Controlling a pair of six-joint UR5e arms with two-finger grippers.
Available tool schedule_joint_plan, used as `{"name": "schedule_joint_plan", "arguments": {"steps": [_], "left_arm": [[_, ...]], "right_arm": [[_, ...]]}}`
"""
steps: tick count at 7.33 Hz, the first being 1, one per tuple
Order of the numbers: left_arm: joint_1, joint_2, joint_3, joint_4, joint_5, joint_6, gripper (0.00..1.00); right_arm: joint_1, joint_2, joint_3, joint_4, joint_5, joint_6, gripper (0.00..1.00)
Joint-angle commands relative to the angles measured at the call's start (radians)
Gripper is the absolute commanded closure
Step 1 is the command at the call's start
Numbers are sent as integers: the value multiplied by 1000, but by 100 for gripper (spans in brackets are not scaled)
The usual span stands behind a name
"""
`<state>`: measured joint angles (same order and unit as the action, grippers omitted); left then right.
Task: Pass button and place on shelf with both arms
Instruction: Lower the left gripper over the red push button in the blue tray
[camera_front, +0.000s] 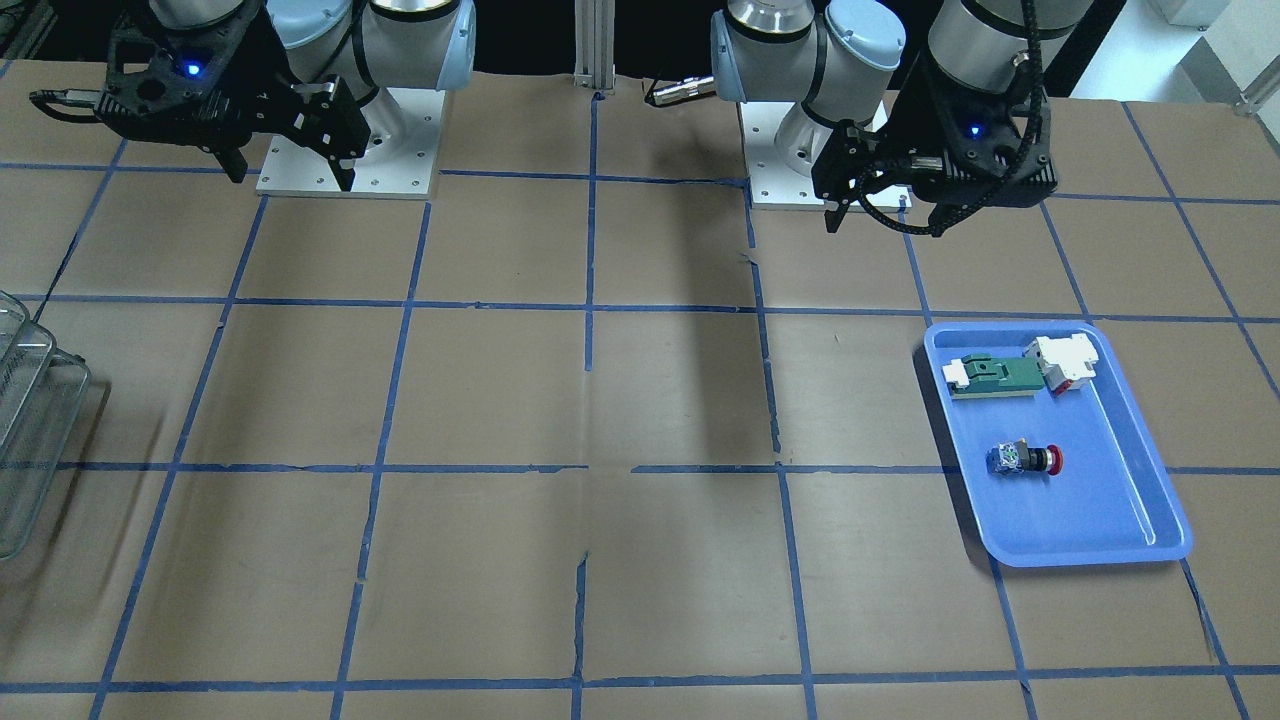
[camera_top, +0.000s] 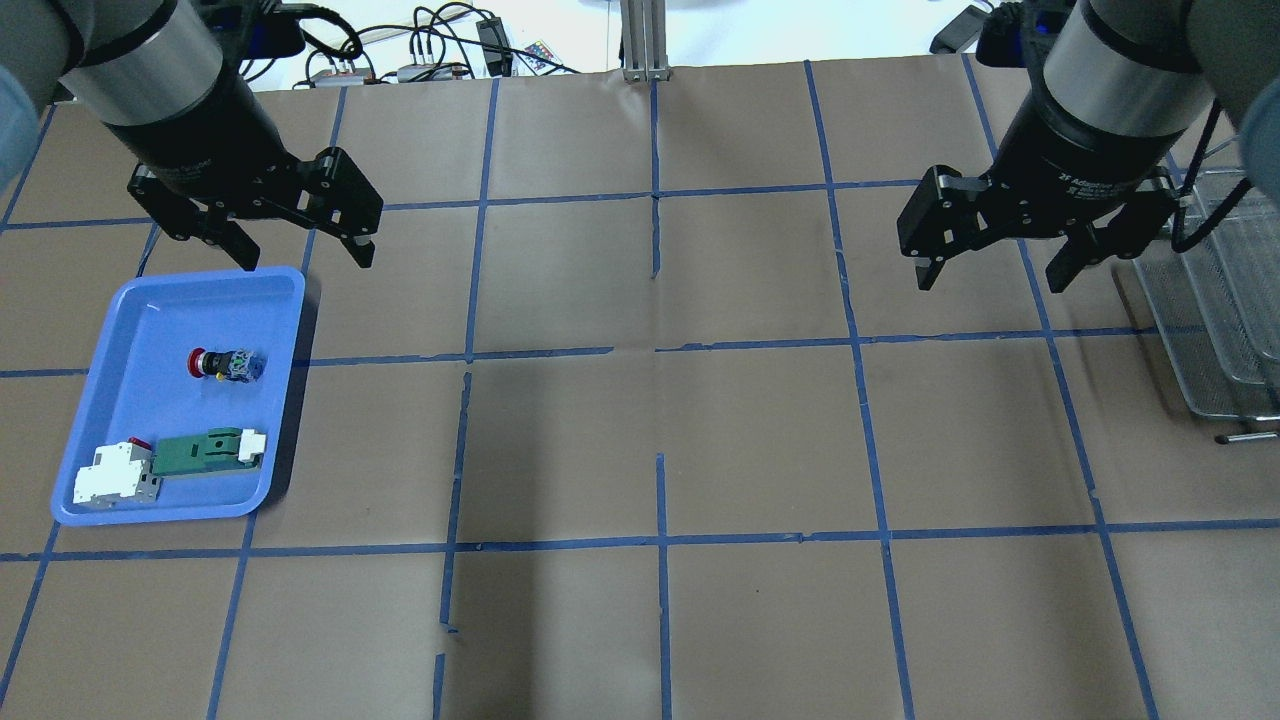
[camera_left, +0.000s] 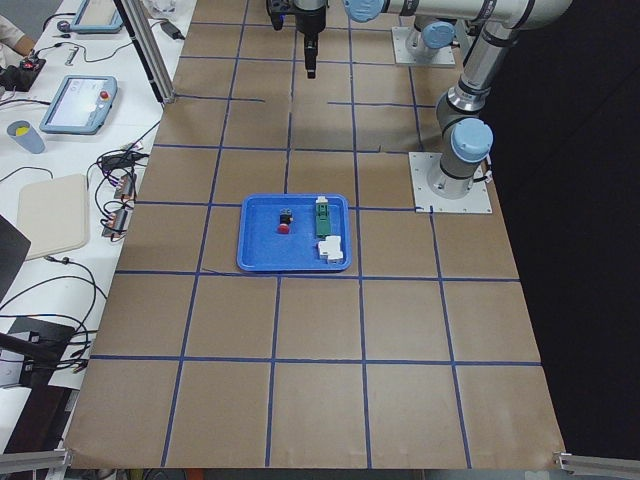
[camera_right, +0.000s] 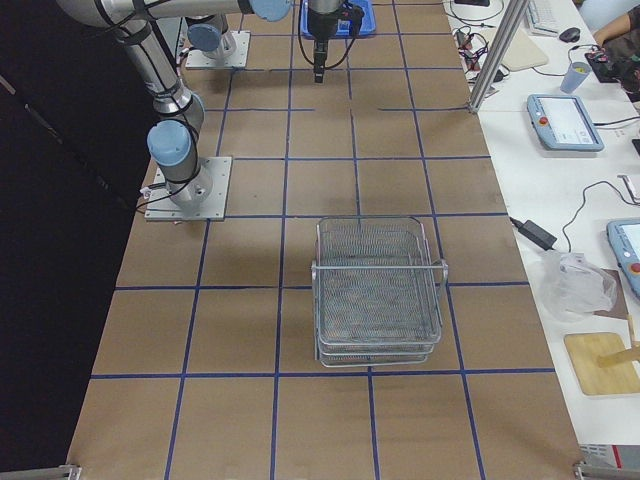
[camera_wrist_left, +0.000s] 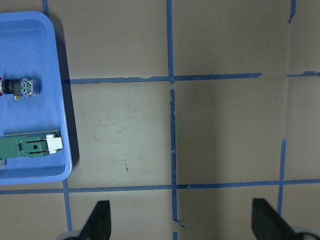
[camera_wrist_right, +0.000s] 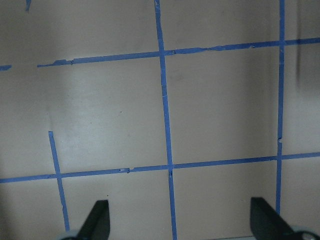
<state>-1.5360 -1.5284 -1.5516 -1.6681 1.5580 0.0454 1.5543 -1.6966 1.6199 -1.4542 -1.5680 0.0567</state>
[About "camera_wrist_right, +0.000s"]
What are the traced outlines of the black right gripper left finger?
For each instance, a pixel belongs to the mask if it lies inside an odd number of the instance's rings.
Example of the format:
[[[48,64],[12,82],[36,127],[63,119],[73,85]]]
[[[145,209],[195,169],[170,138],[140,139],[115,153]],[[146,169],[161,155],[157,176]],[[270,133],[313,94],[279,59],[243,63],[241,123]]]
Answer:
[[[108,200],[95,202],[76,240],[108,240],[110,236],[110,210]]]

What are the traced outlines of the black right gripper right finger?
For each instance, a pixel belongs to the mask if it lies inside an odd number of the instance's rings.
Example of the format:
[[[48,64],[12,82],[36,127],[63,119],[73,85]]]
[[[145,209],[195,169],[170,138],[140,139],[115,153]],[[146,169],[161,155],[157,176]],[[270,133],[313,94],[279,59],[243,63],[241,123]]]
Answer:
[[[287,240],[293,229],[262,197],[250,200],[250,230],[256,240]]]

